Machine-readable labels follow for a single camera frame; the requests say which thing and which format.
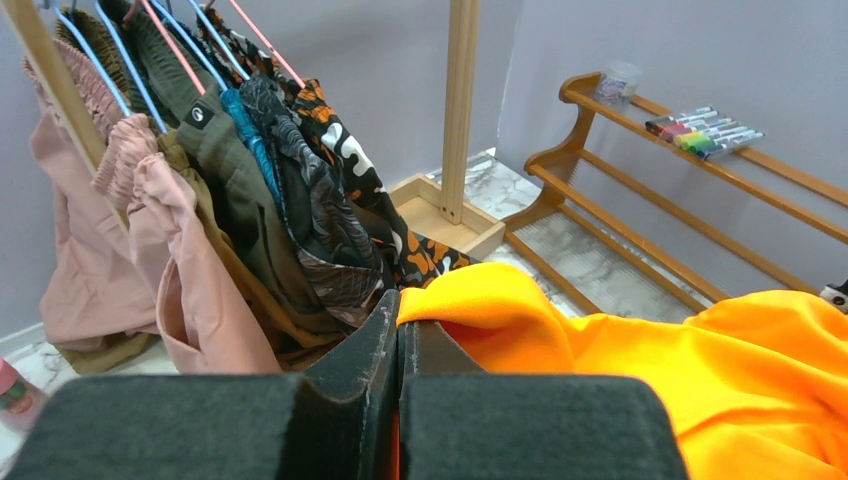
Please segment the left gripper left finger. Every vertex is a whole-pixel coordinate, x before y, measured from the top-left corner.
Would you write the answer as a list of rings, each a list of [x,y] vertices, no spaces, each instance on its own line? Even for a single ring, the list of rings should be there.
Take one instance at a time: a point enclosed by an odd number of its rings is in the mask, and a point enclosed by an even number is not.
[[[11,479],[382,479],[400,296],[301,373],[78,379],[47,403]]]

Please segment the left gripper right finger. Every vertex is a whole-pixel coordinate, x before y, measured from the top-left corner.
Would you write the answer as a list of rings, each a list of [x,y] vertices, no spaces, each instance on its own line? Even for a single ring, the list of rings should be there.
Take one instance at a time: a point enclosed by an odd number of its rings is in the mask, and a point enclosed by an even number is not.
[[[670,418],[644,382],[492,374],[437,322],[398,330],[403,479],[684,479]]]

